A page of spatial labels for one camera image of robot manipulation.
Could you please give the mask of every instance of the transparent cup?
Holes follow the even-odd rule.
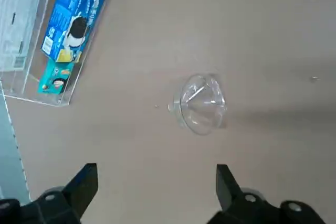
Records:
[[[218,82],[209,74],[195,74],[175,94],[168,110],[181,127],[207,135],[223,125],[226,104]]]

